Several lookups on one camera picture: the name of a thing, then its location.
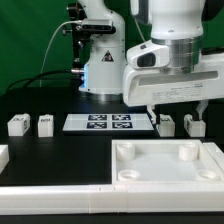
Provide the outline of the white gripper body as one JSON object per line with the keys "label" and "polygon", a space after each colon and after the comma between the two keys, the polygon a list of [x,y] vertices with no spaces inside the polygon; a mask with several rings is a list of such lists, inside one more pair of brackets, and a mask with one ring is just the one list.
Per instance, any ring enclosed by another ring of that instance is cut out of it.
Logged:
{"label": "white gripper body", "polygon": [[193,73],[162,74],[128,67],[123,100],[129,107],[224,98],[224,63],[201,64]]}

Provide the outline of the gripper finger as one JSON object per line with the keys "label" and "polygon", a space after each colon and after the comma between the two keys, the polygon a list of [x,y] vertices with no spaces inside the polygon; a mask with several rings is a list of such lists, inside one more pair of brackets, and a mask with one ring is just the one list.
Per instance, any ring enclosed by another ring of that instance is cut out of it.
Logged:
{"label": "gripper finger", "polygon": [[205,109],[207,108],[208,103],[209,103],[208,100],[202,100],[199,102],[199,104],[196,108],[199,120],[201,120],[203,118],[203,113],[204,113]]}
{"label": "gripper finger", "polygon": [[155,106],[154,105],[147,105],[147,112],[149,113],[150,120],[153,125],[157,123],[157,116],[154,112]]}

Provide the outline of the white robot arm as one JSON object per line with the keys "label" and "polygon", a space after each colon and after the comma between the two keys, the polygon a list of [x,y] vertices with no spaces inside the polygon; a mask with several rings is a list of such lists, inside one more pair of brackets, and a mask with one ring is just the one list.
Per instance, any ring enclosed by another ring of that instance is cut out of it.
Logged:
{"label": "white robot arm", "polygon": [[205,55],[204,21],[224,0],[130,0],[135,23],[150,38],[125,48],[125,21],[104,0],[77,0],[72,8],[78,43],[91,43],[79,90],[96,97],[120,95],[129,107],[197,101],[200,120],[210,99],[224,97],[224,54]]}

